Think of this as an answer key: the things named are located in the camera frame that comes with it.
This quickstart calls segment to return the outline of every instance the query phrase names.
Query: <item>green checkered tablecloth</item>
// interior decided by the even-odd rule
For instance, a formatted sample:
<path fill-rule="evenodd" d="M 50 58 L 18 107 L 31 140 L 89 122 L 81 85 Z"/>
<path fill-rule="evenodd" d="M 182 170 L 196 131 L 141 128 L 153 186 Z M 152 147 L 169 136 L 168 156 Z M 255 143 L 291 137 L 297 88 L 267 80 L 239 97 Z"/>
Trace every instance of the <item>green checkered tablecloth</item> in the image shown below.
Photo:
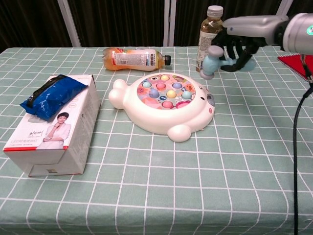
<path fill-rule="evenodd" d="M 83 175 L 28 178 L 0 153 L 0 234 L 265 235 L 293 232 L 292 126 L 309 87 L 265 47 L 252 72 L 195 71 L 196 47 L 160 47 L 162 71 L 208 86 L 216 113 L 183 143 L 135 126 L 108 101 L 113 81 L 147 75 L 107 71 L 103 48 L 10 48 L 0 55 L 0 146 L 19 104 L 49 76 L 93 74 L 101 109 Z M 298 120 L 299 230 L 313 234 L 313 101 Z"/>

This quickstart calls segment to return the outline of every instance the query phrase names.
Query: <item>blue package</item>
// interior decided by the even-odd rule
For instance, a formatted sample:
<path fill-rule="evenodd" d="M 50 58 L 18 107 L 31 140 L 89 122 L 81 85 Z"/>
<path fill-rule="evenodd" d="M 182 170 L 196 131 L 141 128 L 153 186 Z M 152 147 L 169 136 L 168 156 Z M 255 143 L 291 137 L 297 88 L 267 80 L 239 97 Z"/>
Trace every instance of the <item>blue package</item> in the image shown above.
<path fill-rule="evenodd" d="M 87 85 L 60 74 L 48 80 L 20 105 L 27 113 L 48 121 L 64 104 L 86 87 Z"/>

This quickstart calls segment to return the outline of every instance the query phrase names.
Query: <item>white toy base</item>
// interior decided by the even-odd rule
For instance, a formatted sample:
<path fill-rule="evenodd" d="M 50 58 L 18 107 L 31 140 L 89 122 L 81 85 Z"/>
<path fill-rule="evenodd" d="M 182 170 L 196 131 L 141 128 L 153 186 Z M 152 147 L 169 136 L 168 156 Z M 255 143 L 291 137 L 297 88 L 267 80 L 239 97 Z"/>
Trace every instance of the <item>white toy base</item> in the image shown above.
<path fill-rule="evenodd" d="M 118 79 L 109 101 L 124 109 L 140 128 L 183 142 L 204 129 L 215 111 L 213 95 L 195 80 L 176 73 L 154 73 L 128 86 Z"/>

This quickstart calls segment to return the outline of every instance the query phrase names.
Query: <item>white box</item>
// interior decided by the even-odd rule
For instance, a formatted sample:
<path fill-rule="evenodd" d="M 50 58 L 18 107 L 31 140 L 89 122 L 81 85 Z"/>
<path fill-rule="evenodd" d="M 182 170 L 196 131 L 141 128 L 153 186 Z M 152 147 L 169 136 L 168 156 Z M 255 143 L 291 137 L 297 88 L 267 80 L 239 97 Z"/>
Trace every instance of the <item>white box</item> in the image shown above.
<path fill-rule="evenodd" d="M 100 100 L 92 75 L 68 76 L 88 87 L 66 103 L 53 121 L 47 122 L 26 113 L 3 148 L 4 153 L 28 176 L 84 172 Z M 53 128 L 59 114 L 62 114 L 61 123 L 66 119 L 59 127 L 62 129 Z M 49 133 L 53 137 L 43 141 Z"/>

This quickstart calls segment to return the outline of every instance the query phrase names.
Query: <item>red book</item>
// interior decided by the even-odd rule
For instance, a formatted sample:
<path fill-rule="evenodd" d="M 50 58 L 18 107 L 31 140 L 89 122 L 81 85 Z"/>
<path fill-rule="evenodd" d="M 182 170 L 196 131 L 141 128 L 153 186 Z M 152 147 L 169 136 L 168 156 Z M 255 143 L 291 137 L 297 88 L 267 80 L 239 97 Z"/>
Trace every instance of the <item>red book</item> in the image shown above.
<path fill-rule="evenodd" d="M 278 60 L 292 69 L 294 72 L 302 76 L 305 80 L 308 80 L 305 76 L 305 71 L 302 65 L 300 54 L 282 55 L 278 56 Z M 306 55 L 305 62 L 310 71 L 313 72 L 313 56 Z"/>

